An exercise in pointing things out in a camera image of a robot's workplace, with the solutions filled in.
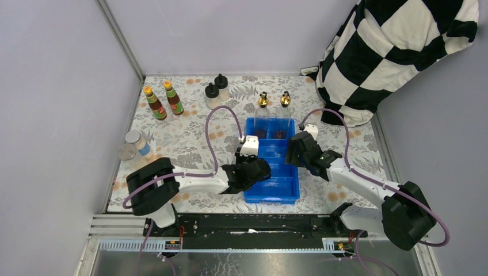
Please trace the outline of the blue plastic divided bin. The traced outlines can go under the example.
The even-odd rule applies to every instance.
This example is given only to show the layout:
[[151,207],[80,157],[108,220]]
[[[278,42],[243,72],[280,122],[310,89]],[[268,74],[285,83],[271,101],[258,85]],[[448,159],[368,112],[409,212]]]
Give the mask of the blue plastic divided bin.
[[271,169],[270,178],[257,182],[253,187],[244,192],[245,202],[248,204],[277,203],[295,204],[300,198],[300,185],[298,168],[285,164],[288,138],[295,135],[295,122],[289,121],[289,128],[286,131],[287,137],[275,139],[275,129],[280,119],[270,118],[268,121],[267,133],[263,130],[255,130],[254,118],[246,120],[246,134],[258,137],[258,157],[263,158]]

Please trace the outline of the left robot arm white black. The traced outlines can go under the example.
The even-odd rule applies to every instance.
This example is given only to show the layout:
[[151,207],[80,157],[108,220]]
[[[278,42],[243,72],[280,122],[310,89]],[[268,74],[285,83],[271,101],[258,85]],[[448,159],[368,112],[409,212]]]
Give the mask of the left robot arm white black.
[[179,222],[170,201],[178,193],[238,194],[270,177],[270,165],[256,156],[217,171],[182,168],[172,165],[169,158],[160,158],[127,176],[129,195],[123,208],[150,219],[164,236],[172,236]]

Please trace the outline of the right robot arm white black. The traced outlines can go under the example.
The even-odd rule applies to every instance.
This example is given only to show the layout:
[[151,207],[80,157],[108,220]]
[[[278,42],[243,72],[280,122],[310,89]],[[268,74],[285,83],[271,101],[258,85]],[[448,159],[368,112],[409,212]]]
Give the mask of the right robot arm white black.
[[346,156],[322,150],[309,132],[300,132],[288,140],[285,163],[339,183],[373,204],[373,208],[362,208],[346,203],[334,210],[330,229],[336,236],[344,237],[351,230],[377,233],[408,251],[440,222],[418,185],[381,180],[355,168]]

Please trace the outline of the glass oil bottle gold spout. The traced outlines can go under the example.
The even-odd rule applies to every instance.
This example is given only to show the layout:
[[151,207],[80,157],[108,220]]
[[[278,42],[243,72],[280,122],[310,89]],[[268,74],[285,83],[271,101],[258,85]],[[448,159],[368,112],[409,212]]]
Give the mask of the glass oil bottle gold spout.
[[254,134],[259,139],[265,139],[267,136],[270,116],[268,103],[268,93],[262,92],[258,99],[258,109],[254,114]]

